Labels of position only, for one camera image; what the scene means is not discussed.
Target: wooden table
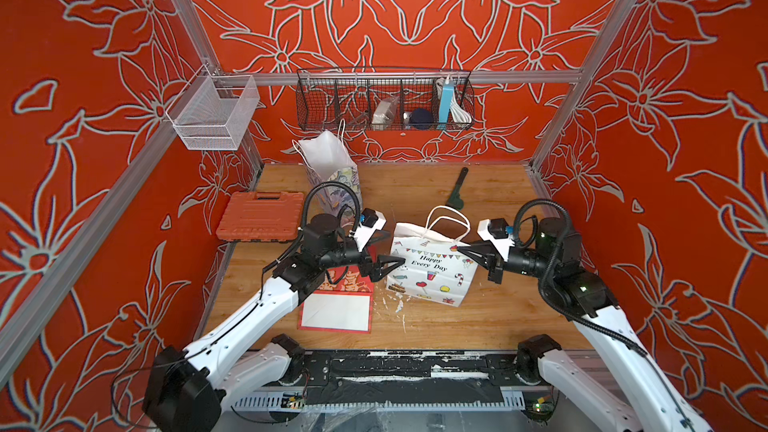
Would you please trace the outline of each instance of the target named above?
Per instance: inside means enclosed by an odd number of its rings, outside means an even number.
[[[385,230],[396,222],[423,224],[432,207],[444,204],[463,165],[437,164],[361,164],[360,184],[365,207],[386,216]],[[258,185],[262,192],[308,192],[309,183],[302,166],[270,165]],[[469,166],[461,189],[465,206],[462,213],[473,229],[483,218],[505,217],[512,222],[520,206],[536,198],[523,166]],[[542,212],[534,209],[541,218]],[[456,234],[460,226],[441,221],[440,233]],[[466,241],[477,240],[475,230]],[[379,251],[388,252],[389,241],[380,242]],[[260,289],[261,269],[286,248],[285,244],[241,243],[226,271],[206,331],[216,327]],[[429,302],[403,295],[398,298],[376,285],[372,332],[344,334],[305,331],[296,328],[296,310],[277,322],[255,347],[261,348],[275,335],[288,334],[304,348],[365,349],[465,349],[516,350],[519,341],[536,334],[549,334],[563,348],[591,348],[589,342],[538,295],[534,279],[504,274],[501,285],[488,281],[485,269],[478,268],[461,307]]]

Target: white card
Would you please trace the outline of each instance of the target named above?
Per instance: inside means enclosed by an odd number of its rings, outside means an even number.
[[[371,295],[315,292],[304,301],[299,328],[370,331]]]

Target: red floral wall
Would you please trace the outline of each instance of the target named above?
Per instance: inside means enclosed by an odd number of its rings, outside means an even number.
[[[169,0],[3,0],[0,324],[200,66]]]
[[[176,139],[40,339],[0,392],[4,430],[116,430],[110,382],[194,338],[222,242],[209,232],[253,170],[240,152],[193,152]],[[115,397],[142,418],[148,373],[122,375]]]
[[[317,66],[578,69],[615,0],[193,0],[228,72]],[[461,132],[351,132],[358,161],[521,161],[568,87],[481,86]],[[252,132],[262,157],[299,162],[288,86],[262,89]]]
[[[543,170],[668,377],[768,428],[768,0],[639,0]]]
[[[200,66],[169,0],[4,0],[0,324],[23,302]],[[2,430],[113,430],[122,370],[192,339],[223,249],[211,231],[250,184],[242,151],[179,140],[0,391]],[[139,420],[144,377],[118,383]]]

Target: gift bag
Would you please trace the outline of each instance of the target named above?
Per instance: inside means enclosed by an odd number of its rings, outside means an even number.
[[[432,221],[432,214],[438,208],[445,208],[462,220],[439,216]],[[446,237],[432,230],[440,220],[461,224],[466,227],[466,231],[456,238]],[[457,250],[460,245],[466,245],[461,240],[469,234],[470,227],[469,219],[446,206],[433,208],[425,227],[403,222],[396,224],[390,254],[404,257],[406,263],[387,275],[387,288],[433,302],[459,306],[478,266]]]
[[[344,121],[339,130],[339,136],[344,134]],[[350,154],[344,147],[339,137],[333,132],[325,130],[314,139],[293,141],[293,147],[301,154],[306,168],[306,177],[312,187],[329,180],[341,182],[349,186],[360,201],[362,211],[362,194],[360,193],[360,177],[357,175],[357,164],[350,158]],[[355,203],[350,194],[338,187],[328,187],[320,190],[316,197],[320,200],[322,210],[327,214],[339,215],[339,211],[345,208],[341,225],[352,223],[355,217]]]

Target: white mesh basket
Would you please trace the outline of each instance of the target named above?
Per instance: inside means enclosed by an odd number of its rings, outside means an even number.
[[[237,150],[258,105],[253,77],[234,99],[219,97],[208,78],[174,120],[174,129],[189,150]]]

